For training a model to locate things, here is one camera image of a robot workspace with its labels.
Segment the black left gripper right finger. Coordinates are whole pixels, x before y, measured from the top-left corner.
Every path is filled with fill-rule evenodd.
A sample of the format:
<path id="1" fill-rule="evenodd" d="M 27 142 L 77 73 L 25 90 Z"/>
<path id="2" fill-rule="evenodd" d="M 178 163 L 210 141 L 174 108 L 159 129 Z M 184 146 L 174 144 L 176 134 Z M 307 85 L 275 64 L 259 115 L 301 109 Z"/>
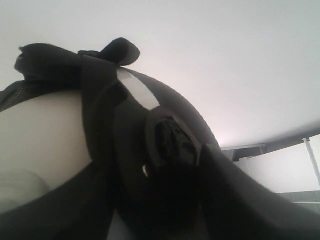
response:
<path id="1" fill-rule="evenodd" d="M 214 145 L 202 147 L 199 188 L 212 240 L 318 240 L 320 216 L 266 189 Z"/>

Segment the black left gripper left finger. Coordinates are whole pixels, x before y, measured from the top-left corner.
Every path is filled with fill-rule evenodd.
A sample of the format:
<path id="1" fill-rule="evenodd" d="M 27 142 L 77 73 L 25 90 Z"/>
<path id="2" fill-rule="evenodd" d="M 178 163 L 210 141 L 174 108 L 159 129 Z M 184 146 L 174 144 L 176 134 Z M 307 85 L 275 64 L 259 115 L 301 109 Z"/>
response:
<path id="1" fill-rule="evenodd" d="M 2 240 L 105 240 L 114 206 L 111 172 L 90 164 L 50 193 L 0 216 Z"/>

